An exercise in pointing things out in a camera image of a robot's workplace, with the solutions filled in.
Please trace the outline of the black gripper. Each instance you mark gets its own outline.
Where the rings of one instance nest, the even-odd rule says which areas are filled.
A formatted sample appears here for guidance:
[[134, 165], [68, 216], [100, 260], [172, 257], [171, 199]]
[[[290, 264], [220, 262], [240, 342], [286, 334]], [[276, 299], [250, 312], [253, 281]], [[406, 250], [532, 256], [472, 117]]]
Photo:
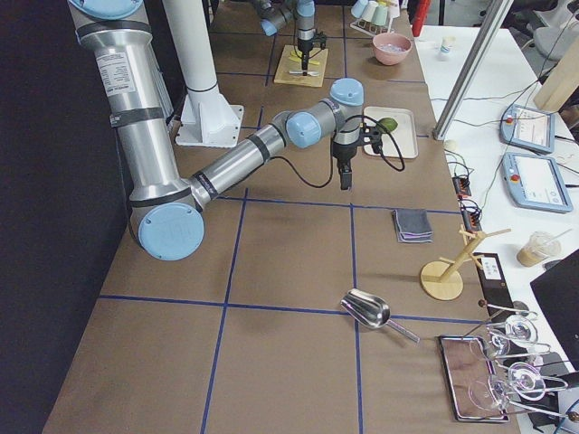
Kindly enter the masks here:
[[327, 36], [316, 29], [303, 30], [298, 29], [298, 48], [297, 54], [301, 58], [301, 69], [308, 71], [309, 53], [315, 45], [321, 50], [326, 48]]
[[370, 145], [375, 154], [383, 156], [382, 135], [389, 130], [379, 121], [370, 119], [373, 125], [360, 118], [353, 126], [347, 124], [353, 120], [348, 118], [344, 127], [336, 132], [331, 141], [331, 155], [337, 160], [337, 169], [340, 175], [340, 189], [349, 190], [352, 187], [351, 160], [356, 156], [359, 147]]

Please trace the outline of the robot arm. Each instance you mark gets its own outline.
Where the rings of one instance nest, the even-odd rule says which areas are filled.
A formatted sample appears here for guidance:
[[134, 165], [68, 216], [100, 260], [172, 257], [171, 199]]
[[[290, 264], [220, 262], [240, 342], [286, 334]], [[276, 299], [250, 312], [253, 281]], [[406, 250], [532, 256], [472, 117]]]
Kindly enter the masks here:
[[178, 173], [166, 118], [166, 94], [151, 47], [152, 32], [140, 1], [72, 1], [80, 45], [96, 58], [116, 131], [134, 183], [129, 197], [138, 244], [152, 257], [179, 260], [204, 236], [204, 207], [242, 182], [287, 145], [300, 148], [331, 140], [331, 161], [343, 189], [351, 184], [351, 159], [359, 147], [382, 149], [383, 129], [363, 115], [364, 88], [350, 78], [336, 80], [327, 98], [311, 108], [284, 111], [244, 140], [236, 137], [242, 108], [219, 91], [204, 9], [198, 1], [164, 4], [188, 100], [193, 130], [205, 146], [225, 153], [194, 175]]
[[297, 47], [294, 49], [300, 62], [299, 75], [308, 76], [311, 53], [317, 44], [326, 49], [327, 36], [316, 28], [316, 5], [314, 1], [282, 1], [274, 5], [271, 1], [251, 0], [250, 4], [260, 18], [261, 29], [267, 36], [276, 34], [289, 23], [294, 23]]

